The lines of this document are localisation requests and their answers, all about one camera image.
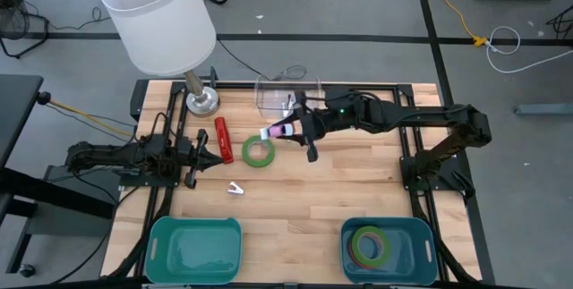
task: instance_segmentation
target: chair wheel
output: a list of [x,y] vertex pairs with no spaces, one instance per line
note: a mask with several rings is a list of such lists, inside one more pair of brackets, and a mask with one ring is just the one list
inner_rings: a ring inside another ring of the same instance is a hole
[[36,274],[36,269],[27,264],[20,264],[20,268],[18,269],[18,274],[23,277],[31,277]]

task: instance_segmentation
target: lamp base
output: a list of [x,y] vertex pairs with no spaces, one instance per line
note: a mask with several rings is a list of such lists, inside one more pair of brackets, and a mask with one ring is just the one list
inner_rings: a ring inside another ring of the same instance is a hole
[[193,115],[198,117],[206,117],[213,115],[217,112],[219,106],[219,99],[217,92],[210,87],[203,87],[203,94],[195,96],[193,94],[187,95],[187,109]]

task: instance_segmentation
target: lamp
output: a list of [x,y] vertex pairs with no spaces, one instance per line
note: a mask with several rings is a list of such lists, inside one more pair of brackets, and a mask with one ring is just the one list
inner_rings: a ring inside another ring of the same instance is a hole
[[217,43],[203,0],[101,1],[138,69],[159,76],[182,73],[189,111],[208,116],[218,110],[217,92],[193,73]]

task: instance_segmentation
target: white cable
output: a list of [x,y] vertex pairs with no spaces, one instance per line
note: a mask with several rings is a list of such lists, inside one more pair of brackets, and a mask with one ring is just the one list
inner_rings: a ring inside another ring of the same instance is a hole
[[[509,52],[501,51],[501,50],[499,50],[497,47],[495,47],[495,46],[493,45],[493,35],[495,34],[495,32],[496,32],[497,30],[501,30],[501,29],[510,30],[510,31],[512,31],[512,32],[517,36],[517,46],[516,46],[516,48],[514,48],[513,50],[511,50],[511,51],[509,51]],[[550,58],[548,58],[548,59],[545,59],[545,60],[542,60],[542,61],[539,61],[539,62],[535,62],[534,64],[529,64],[528,66],[524,66],[524,67],[522,67],[522,68],[520,68],[520,69],[516,69],[516,70],[504,71],[504,70],[498,69],[495,65],[493,65],[492,59],[490,58],[490,50],[493,51],[493,52],[495,52],[495,53],[499,53],[499,54],[501,54],[501,55],[512,55],[512,54],[516,53],[516,52],[519,50],[520,44],[521,44],[521,37],[519,36],[519,33],[517,33],[516,30],[513,30],[513,29],[512,29],[511,27],[509,27],[509,26],[499,26],[499,27],[495,28],[495,29],[492,31],[492,34],[490,35],[490,40],[488,40],[488,41],[485,42],[485,45],[487,46],[487,48],[485,49],[485,54],[487,55],[487,60],[490,62],[490,65],[492,66],[492,68],[495,69],[495,71],[497,71],[497,72],[501,72],[501,73],[505,73],[505,74],[517,73],[517,72],[522,72],[522,71],[524,71],[524,70],[527,70],[527,69],[529,69],[529,68],[532,68],[532,67],[534,67],[534,66],[537,66],[537,65],[539,65],[539,64],[544,64],[545,62],[553,61],[553,60],[556,60],[556,59],[558,59],[558,58],[560,58],[560,57],[562,57],[562,56],[565,56],[565,55],[568,55],[568,54],[573,53],[573,50],[570,50],[570,51],[568,51],[568,52],[561,53],[560,55],[556,55],[556,56],[554,56],[554,57],[550,57]]]

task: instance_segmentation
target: pink object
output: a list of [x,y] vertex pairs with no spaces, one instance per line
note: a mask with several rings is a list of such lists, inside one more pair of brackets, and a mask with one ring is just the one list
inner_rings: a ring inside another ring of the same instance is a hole
[[270,126],[269,128],[269,136],[270,137],[280,137],[283,135],[283,125],[276,125],[276,126]]

